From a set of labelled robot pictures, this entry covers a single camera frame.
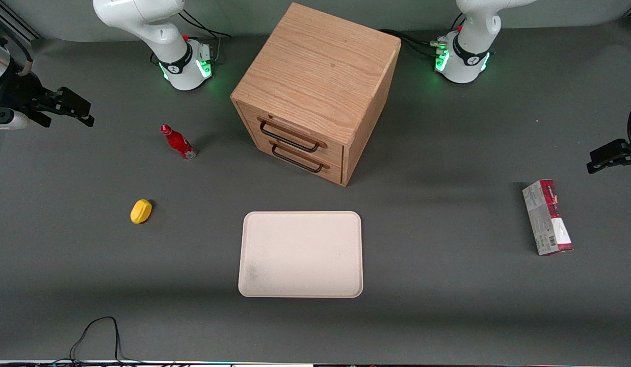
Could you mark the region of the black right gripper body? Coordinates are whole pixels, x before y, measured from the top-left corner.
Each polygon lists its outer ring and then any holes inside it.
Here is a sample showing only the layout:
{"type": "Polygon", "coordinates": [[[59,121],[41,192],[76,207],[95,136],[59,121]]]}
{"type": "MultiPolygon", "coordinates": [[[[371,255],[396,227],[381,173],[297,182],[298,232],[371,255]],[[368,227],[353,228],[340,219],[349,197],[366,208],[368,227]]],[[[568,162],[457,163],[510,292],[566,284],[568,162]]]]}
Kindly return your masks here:
{"type": "Polygon", "coordinates": [[[35,74],[17,76],[8,72],[0,77],[0,108],[30,113],[32,111],[53,111],[56,100],[52,91],[45,88],[35,74]]]}

